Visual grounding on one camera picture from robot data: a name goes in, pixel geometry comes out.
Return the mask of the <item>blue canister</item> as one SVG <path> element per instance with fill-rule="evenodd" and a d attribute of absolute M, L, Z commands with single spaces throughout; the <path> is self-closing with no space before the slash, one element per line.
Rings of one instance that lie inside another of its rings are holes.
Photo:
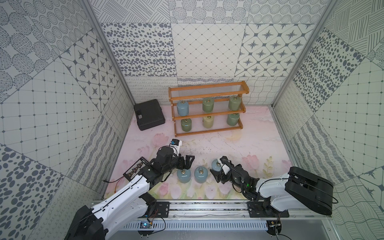
<path fill-rule="evenodd" d="M 179 101 L 177 103 L 177 111 L 181 117 L 189 115 L 189 103 L 187 101 Z"/>
<path fill-rule="evenodd" d="M 191 170 L 186 170 L 186 169 L 183 169 L 183 170 L 178 170 L 177 171 L 177 177 L 178 177 L 178 180 L 180 183 L 182 184 L 187 184 L 192 176 L 191 176 Z"/>
<path fill-rule="evenodd" d="M 219 162 L 218 159 L 214 160 L 212 162 L 212 170 L 215 171 L 215 172 L 220 172 L 221 169 L 222 169 L 222 164 Z"/>
<path fill-rule="evenodd" d="M 198 184 L 203 184 L 208 178 L 208 170 L 204 166 L 199 166 L 194 171 L 194 178 Z"/>

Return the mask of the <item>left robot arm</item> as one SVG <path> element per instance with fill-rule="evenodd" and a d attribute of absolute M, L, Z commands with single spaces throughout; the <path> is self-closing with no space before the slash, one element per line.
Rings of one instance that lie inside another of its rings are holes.
<path fill-rule="evenodd" d="M 183 157 L 179 146 L 159 148 L 157 155 L 137 172 L 134 178 L 108 199 L 89 208 L 81 207 L 75 214 L 66 240 L 108 240 L 123 226 L 139 217 L 155 214 L 157 200 L 149 190 L 164 182 L 174 169 L 188 170 L 195 156 Z"/>

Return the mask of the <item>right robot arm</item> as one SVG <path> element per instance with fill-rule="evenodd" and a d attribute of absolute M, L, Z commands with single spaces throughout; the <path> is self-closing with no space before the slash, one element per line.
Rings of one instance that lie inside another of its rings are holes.
<path fill-rule="evenodd" d="M 333 196 L 334 185 L 329 180 L 299 167 L 290 167 L 277 178 L 253 178 L 226 156 L 213 161 L 210 170 L 217 183 L 231 183 L 248 200 L 251 217 L 289 216 L 289 210 L 309 209 L 330 216 L 339 201 Z"/>

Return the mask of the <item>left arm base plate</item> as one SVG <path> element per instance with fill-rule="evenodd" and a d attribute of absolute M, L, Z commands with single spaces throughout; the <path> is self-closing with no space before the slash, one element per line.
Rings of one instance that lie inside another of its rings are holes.
<path fill-rule="evenodd" d="M 156 202 L 148 207 L 141 218 L 167 218 L 170 211 L 170 202 Z"/>

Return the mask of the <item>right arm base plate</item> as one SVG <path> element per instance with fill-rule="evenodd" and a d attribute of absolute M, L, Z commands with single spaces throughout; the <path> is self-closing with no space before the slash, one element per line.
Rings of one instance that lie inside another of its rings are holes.
<path fill-rule="evenodd" d="M 289 218 L 288 210 L 280 212 L 264 202 L 247 202 L 250 218 Z"/>

